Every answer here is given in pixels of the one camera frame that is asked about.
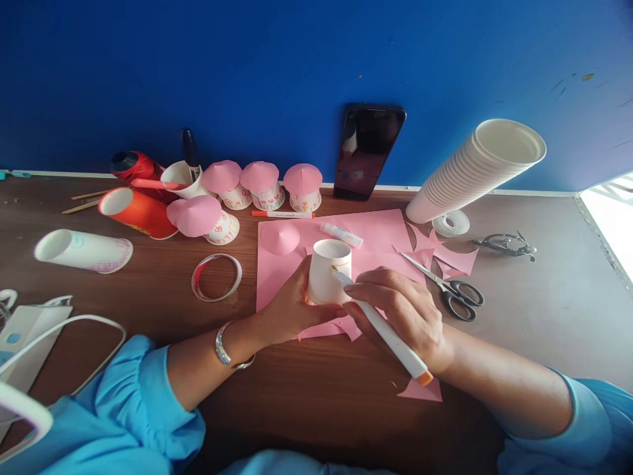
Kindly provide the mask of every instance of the red paper cup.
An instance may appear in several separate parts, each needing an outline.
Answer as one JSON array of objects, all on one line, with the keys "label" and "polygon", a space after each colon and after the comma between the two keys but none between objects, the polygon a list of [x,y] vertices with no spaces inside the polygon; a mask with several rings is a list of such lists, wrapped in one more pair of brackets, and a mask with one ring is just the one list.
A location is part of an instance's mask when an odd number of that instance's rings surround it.
[{"label": "red paper cup", "polygon": [[167,205],[131,188],[117,188],[99,202],[99,212],[152,239],[168,239],[178,229],[167,219]]}]

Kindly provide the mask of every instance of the clear tape roll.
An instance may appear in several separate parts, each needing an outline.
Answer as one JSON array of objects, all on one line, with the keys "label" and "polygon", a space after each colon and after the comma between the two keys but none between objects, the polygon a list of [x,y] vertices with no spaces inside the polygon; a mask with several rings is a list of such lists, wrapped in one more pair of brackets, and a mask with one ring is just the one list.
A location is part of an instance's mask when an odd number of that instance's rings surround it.
[{"label": "clear tape roll", "polygon": [[470,220],[462,211],[449,211],[432,222],[433,227],[445,238],[466,233],[470,229]]},{"label": "clear tape roll", "polygon": [[[237,275],[235,276],[235,282],[233,283],[233,286],[224,295],[220,297],[216,297],[216,298],[207,297],[200,291],[200,275],[202,274],[202,270],[205,268],[205,266],[209,262],[213,261],[214,259],[218,259],[220,257],[226,257],[227,259],[230,259],[233,262],[233,264],[235,264],[235,271],[237,272]],[[209,257],[205,257],[203,260],[201,260],[200,264],[196,266],[196,270],[193,271],[193,275],[191,276],[191,290],[193,290],[193,293],[196,295],[196,297],[202,301],[220,301],[232,295],[237,290],[237,287],[239,286],[239,283],[241,281],[242,281],[242,266],[240,265],[239,261],[235,257],[228,254],[211,254]]]}]

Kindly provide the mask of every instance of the phone screen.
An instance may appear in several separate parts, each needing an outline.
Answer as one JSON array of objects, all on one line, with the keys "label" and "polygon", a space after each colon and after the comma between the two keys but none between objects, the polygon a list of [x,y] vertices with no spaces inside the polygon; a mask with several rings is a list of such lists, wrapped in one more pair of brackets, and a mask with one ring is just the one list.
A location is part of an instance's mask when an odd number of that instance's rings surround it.
[{"label": "phone screen", "polygon": [[404,109],[397,107],[347,109],[334,180],[335,198],[369,199],[406,117]]}]

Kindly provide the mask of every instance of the brown table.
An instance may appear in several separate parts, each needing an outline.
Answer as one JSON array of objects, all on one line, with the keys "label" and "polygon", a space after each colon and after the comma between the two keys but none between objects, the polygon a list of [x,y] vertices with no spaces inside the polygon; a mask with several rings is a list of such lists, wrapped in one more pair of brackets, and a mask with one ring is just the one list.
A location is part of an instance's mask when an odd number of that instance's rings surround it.
[{"label": "brown table", "polygon": [[[235,212],[239,237],[221,248],[244,268],[234,304],[204,303],[190,289],[191,273],[218,252],[202,238],[148,237],[96,209],[60,212],[69,197],[116,186],[105,179],[9,178],[0,182],[0,288],[20,292],[18,303],[74,295],[74,315],[95,313],[144,333],[158,344],[182,340],[255,310],[256,227],[250,209]],[[318,215],[404,208],[409,193],[376,192],[367,203],[335,201],[329,190]],[[469,281],[486,305],[469,324],[445,321],[573,377],[608,379],[633,390],[633,301],[609,266],[573,199],[486,196],[465,208],[471,230],[448,246],[469,251],[469,239],[519,229],[538,247],[537,260],[482,249]],[[32,250],[57,228],[128,238],[135,253],[119,272],[99,275],[35,261]],[[206,293],[233,279],[229,262],[206,273]],[[437,289],[429,284],[435,296]],[[110,351],[115,330],[91,322],[67,327],[51,351],[31,395],[46,403],[71,392]],[[442,385],[443,403],[396,397],[409,377],[364,338],[346,336],[288,342],[268,348],[205,400],[204,447],[191,471],[213,473],[271,447],[320,460],[384,467],[404,473],[492,472],[502,433],[475,400]],[[14,427],[5,447],[24,434]]]}]

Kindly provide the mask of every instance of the bracelet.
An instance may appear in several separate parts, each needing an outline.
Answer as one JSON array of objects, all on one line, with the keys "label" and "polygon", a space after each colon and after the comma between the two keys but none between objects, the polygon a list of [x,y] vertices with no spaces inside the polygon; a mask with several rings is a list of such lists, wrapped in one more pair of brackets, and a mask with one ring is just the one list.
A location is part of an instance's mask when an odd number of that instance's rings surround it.
[{"label": "bracelet", "polygon": [[[231,365],[231,357],[226,353],[226,350],[224,350],[224,343],[222,339],[224,337],[224,331],[226,330],[226,327],[228,327],[234,321],[235,320],[231,320],[222,325],[222,328],[218,330],[218,334],[216,335],[216,354],[218,355],[218,358],[220,359],[222,364],[226,366]],[[253,355],[247,362],[235,366],[235,369],[246,369],[250,365],[252,365],[254,361],[255,355]]]},{"label": "bracelet", "polygon": [[[200,274],[202,274],[202,270],[210,261],[213,261],[214,259],[217,259],[218,257],[226,257],[227,259],[230,259],[233,262],[233,264],[235,264],[235,271],[237,272],[237,275],[235,276],[235,282],[233,283],[233,286],[224,295],[217,298],[210,298],[204,295],[200,291]],[[241,281],[242,281],[242,266],[239,264],[239,261],[235,257],[228,254],[211,254],[209,257],[205,257],[203,260],[201,260],[200,264],[198,264],[196,266],[196,269],[193,271],[193,275],[191,276],[191,290],[193,290],[193,293],[195,294],[195,296],[199,298],[200,300],[220,301],[232,295],[232,293],[234,293],[237,290],[237,287],[239,286],[239,283]]]}]

